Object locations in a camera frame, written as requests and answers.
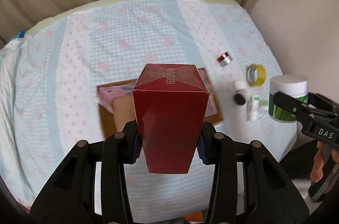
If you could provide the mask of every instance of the plastic wrap on red box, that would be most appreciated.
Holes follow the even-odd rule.
[[[197,67],[146,64],[132,93],[149,172],[187,173],[209,97]]]

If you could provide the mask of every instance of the green and white jar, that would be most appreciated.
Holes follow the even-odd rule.
[[[270,79],[268,114],[272,119],[279,122],[297,121],[295,115],[273,103],[273,95],[279,91],[306,103],[308,98],[308,78],[299,75],[282,75]]]

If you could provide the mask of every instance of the round silver bolt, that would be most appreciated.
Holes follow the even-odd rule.
[[[125,136],[125,133],[123,132],[117,132],[114,134],[114,137],[117,138],[117,139],[121,139]]]
[[[77,142],[77,146],[78,147],[84,147],[86,145],[86,141],[85,140],[80,140]]]
[[[224,134],[220,133],[220,132],[217,132],[217,133],[214,133],[214,138],[215,139],[223,139],[224,137]]]
[[[260,143],[259,141],[253,141],[253,142],[252,142],[252,145],[253,145],[254,147],[261,147],[261,143]]]

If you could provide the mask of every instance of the human hand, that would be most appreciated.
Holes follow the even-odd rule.
[[[324,166],[324,158],[321,152],[321,149],[323,147],[323,143],[318,142],[317,143],[317,148],[319,149],[316,156],[314,156],[314,164],[313,164],[313,169],[311,172],[311,176],[310,179],[314,182],[318,182],[322,176],[323,176],[323,171],[322,168]],[[336,149],[332,149],[332,159],[334,162],[339,163],[339,150]],[[334,183],[331,183],[329,185],[329,187],[327,188],[327,192],[331,190],[331,188],[333,187]]]

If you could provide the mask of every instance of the yellow tape roll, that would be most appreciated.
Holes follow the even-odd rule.
[[[246,67],[246,79],[250,86],[261,86],[266,80],[265,67],[259,64],[251,64]]]

